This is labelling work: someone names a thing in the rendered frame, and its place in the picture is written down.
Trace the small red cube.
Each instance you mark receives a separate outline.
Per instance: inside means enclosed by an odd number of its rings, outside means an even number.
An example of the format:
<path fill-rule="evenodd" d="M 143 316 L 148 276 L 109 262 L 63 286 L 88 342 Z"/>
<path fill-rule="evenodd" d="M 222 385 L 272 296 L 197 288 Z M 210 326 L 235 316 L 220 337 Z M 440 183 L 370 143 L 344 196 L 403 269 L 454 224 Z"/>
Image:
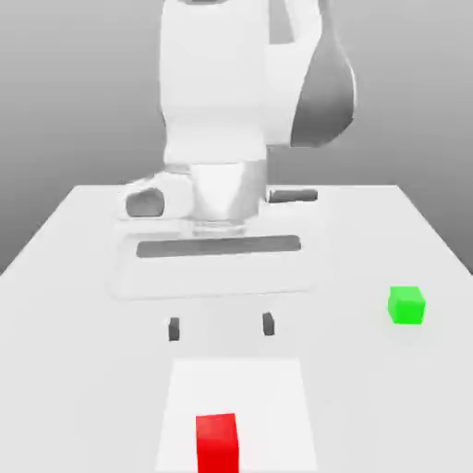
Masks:
<path fill-rule="evenodd" d="M 198 473 L 239 473 L 239 441 L 234 413 L 196 417 Z"/>

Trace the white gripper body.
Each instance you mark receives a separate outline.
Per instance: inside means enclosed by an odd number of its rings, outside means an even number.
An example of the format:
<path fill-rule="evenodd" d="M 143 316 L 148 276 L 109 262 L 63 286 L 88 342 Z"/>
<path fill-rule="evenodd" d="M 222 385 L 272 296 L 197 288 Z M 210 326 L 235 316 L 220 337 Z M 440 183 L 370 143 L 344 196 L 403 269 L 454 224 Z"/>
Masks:
<path fill-rule="evenodd" d="M 322 241 L 311 233 L 133 232 L 117 242 L 108 289 L 123 300 L 284 294 L 311 290 L 321 268 Z"/>

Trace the small green cube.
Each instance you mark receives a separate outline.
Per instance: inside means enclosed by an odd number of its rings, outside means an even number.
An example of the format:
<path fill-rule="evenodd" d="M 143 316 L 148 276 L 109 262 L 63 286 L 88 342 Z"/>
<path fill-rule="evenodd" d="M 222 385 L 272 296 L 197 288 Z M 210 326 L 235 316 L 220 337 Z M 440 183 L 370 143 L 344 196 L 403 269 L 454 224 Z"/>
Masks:
<path fill-rule="evenodd" d="M 388 312 L 393 323 L 421 325 L 426 300 L 417 286 L 391 286 Z"/>

